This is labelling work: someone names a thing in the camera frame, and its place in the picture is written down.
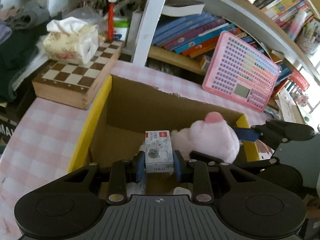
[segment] desk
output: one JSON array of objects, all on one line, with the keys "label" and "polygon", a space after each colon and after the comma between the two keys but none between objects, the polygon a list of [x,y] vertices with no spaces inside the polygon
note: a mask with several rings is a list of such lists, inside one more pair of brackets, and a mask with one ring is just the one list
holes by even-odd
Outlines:
[{"label": "desk", "polygon": [[[264,124],[269,118],[209,94],[200,85],[132,63],[117,61],[110,74],[244,113],[249,125]],[[13,215],[19,198],[66,174],[90,109],[85,111],[42,98],[37,98],[28,109],[0,159],[1,240],[17,240],[21,236]]]}]

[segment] stuffed toy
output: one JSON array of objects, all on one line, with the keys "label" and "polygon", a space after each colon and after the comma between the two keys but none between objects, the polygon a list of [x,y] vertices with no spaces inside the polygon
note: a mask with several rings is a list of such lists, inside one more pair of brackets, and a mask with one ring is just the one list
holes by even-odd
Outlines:
[{"label": "stuffed toy", "polygon": [[197,151],[233,163],[240,148],[236,133],[217,112],[208,113],[204,121],[196,121],[190,128],[173,130],[171,143],[185,160],[190,159],[192,151]]}]

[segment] chessboard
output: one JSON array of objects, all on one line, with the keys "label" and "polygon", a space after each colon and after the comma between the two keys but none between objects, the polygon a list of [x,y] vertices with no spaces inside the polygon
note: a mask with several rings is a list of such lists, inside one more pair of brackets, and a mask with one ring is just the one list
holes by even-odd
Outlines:
[{"label": "chessboard", "polygon": [[122,41],[105,41],[85,65],[50,60],[32,81],[37,97],[88,109],[121,54]]}]

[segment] red label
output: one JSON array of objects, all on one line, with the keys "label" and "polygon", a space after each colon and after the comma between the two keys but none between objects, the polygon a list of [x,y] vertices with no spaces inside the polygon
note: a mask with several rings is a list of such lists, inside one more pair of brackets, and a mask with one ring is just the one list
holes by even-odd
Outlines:
[{"label": "red label", "polygon": [[168,137],[167,132],[159,132],[159,137]]}]

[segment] metal screw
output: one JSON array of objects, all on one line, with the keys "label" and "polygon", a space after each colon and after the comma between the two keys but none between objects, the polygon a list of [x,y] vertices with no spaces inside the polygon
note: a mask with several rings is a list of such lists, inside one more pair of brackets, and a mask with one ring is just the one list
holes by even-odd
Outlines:
[{"label": "metal screw", "polygon": [[119,202],[122,201],[124,197],[120,194],[112,194],[109,196],[109,200],[112,202]]},{"label": "metal screw", "polygon": [[196,199],[200,202],[208,202],[212,199],[212,197],[208,194],[200,194],[196,196]]}]

